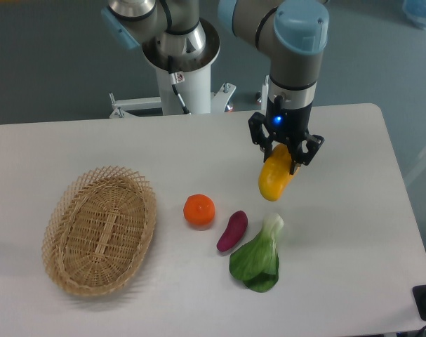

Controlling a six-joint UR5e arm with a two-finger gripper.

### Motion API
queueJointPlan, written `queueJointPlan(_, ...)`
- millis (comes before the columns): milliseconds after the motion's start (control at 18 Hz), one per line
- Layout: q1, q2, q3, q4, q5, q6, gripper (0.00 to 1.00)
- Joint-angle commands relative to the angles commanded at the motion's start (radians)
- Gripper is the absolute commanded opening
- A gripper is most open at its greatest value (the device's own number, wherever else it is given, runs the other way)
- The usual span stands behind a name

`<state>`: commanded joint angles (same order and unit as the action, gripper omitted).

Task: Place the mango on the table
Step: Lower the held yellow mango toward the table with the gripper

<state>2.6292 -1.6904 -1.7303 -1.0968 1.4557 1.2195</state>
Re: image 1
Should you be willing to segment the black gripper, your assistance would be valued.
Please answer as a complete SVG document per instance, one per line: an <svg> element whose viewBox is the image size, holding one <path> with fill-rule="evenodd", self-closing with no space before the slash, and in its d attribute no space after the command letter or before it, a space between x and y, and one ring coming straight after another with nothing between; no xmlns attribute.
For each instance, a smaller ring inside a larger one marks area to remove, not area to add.
<svg viewBox="0 0 426 337"><path fill-rule="evenodd" d="M289 142L291 175L302 165L309 165L324 143L324 137L310 134L307 129L311 109L312 103L294 110L285 108L282 106L282 99L276 97L274 100L268 100L266 115L260 112L252 114L248 120L251 141L262 151L264 162L272 154L272 143L276 140L283 144Z"/></svg>

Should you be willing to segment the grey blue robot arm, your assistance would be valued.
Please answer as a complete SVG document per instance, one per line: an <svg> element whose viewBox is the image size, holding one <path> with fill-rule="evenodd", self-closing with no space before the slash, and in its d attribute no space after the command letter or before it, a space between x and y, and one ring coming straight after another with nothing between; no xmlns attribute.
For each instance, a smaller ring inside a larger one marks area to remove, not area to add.
<svg viewBox="0 0 426 337"><path fill-rule="evenodd" d="M164 114L213 110L209 72L220 51L198 1L108 1L106 26L126 48L142 49L157 72ZM265 157L285 145L290 173L308 165L324 139L308 130L309 116L328 41L329 15L319 1L221 1L218 17L231 33L270 60L262 112L248 122Z"/></svg>

